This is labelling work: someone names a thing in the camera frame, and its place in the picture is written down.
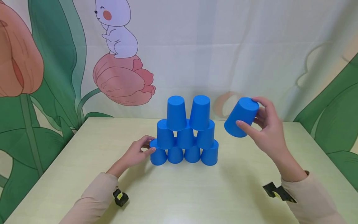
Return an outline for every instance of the table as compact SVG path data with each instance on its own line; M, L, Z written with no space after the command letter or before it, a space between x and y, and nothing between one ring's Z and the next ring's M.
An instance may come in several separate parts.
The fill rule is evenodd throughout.
M89 183L106 171L132 141L156 136L157 119L89 118L63 149L6 224L58 223ZM215 121L219 161L129 169L119 188L129 195L124 208L114 203L99 223L298 223L283 201L262 186L280 175L272 161L249 138L234 138ZM284 123L287 145L304 167L332 195L348 223L358 214L358 193L299 123Z

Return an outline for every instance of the beige sleeve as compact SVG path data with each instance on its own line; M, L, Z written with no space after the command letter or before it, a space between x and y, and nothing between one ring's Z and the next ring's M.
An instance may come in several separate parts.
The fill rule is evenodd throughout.
M345 224L322 184L309 172L303 181L282 181L282 187L297 203L287 202L300 224Z
M115 176L100 173L63 217L60 224L94 223L113 201L113 192L117 187L118 179Z

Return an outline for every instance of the cartoon rabbit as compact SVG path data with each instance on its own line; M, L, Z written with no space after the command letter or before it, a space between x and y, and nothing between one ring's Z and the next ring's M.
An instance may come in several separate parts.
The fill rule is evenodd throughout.
M102 37L107 40L110 54L115 58L130 58L138 51L135 36L125 27L131 19L127 0L96 0L97 19L107 31Z

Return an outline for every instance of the stacked cups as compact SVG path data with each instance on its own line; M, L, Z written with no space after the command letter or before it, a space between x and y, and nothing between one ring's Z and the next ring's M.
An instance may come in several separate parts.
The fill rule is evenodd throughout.
M151 162L157 166L167 160L177 164L185 158L189 163L196 163L201 159L205 165L216 164L219 144L214 140L215 123L209 117L210 99L207 96L194 97L190 119L186 118L184 99L181 96L170 97L167 119L158 121L157 139L150 142L151 147L157 148L150 156Z

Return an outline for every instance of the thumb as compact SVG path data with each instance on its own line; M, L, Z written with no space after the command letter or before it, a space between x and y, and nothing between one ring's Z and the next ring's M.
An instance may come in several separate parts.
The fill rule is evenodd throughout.
M143 152L143 154L145 155L145 157L148 157L150 156L151 154L153 154L155 152L156 148L155 147L152 147L146 151Z
M236 125L241 128L248 136L250 136L253 140L255 140L257 134L259 133L258 130L251 127L249 124L242 120L237 120Z

